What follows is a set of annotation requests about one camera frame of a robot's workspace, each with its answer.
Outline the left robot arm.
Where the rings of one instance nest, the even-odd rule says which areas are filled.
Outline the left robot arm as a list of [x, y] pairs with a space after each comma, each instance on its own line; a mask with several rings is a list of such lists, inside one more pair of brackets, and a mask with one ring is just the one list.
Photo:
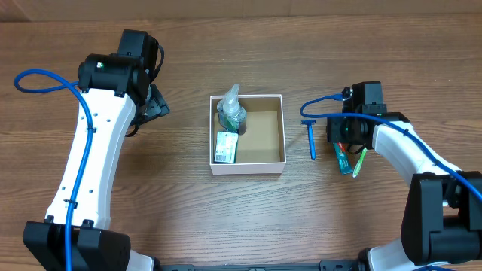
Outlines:
[[155, 257], [110, 230], [111, 195], [124, 140], [165, 116], [154, 79], [165, 57], [145, 31], [123, 31], [116, 53], [91, 54], [67, 81], [44, 71], [78, 100], [75, 136], [59, 189], [41, 222], [29, 221], [23, 243], [46, 270], [159, 270]]

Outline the clear soap pump bottle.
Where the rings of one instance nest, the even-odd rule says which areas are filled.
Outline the clear soap pump bottle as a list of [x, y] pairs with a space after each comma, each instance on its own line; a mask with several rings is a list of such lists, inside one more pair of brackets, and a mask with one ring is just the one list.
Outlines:
[[247, 112], [239, 103], [239, 84], [234, 84], [217, 104], [218, 121], [228, 132], [246, 132]]

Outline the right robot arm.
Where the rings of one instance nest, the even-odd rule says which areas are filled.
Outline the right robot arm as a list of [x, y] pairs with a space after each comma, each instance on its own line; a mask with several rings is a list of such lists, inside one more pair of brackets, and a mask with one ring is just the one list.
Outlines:
[[389, 112], [379, 81], [345, 87], [342, 114], [327, 120], [331, 143], [385, 157], [409, 186], [398, 239], [361, 256], [367, 270], [416, 270], [481, 259], [481, 173], [437, 155], [400, 112]]

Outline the blue disposable razor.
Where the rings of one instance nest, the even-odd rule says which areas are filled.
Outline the blue disposable razor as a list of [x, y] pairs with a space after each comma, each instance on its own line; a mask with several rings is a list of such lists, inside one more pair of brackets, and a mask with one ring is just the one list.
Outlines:
[[313, 124], [316, 123], [315, 120], [302, 120], [301, 123], [307, 127], [307, 135], [310, 146], [310, 157], [312, 160], [316, 159], [316, 145], [313, 133]]

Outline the green white soap packet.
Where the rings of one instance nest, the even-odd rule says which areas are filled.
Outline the green white soap packet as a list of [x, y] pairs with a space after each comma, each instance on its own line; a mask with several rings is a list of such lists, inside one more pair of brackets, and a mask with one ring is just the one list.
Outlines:
[[238, 141], [239, 135], [236, 132], [217, 132], [214, 163], [234, 164]]

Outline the green clear toothbrush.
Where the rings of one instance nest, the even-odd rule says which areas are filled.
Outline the green clear toothbrush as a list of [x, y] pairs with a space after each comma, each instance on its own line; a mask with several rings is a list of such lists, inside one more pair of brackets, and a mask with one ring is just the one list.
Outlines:
[[356, 178], [360, 173], [366, 153], [367, 153], [367, 148], [363, 148], [360, 153], [358, 162], [356, 163], [355, 168], [353, 169], [353, 173], [352, 173], [353, 178]]

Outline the green red toothpaste tube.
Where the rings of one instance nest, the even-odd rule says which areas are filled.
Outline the green red toothpaste tube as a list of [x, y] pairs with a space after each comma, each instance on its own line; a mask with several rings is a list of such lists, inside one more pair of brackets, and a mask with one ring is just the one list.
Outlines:
[[347, 156], [345, 147], [341, 143], [334, 143], [334, 151], [337, 155], [338, 165], [340, 167], [340, 172], [342, 175], [348, 175], [353, 173], [353, 168]]

